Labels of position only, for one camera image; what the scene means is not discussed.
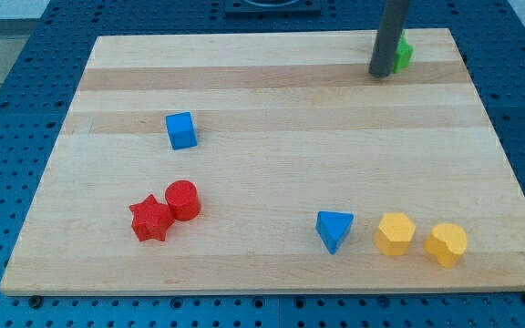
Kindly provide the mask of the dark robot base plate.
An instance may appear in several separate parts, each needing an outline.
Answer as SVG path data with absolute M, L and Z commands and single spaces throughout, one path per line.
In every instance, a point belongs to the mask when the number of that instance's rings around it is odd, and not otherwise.
M 225 15 L 319 14 L 321 0 L 223 0 Z

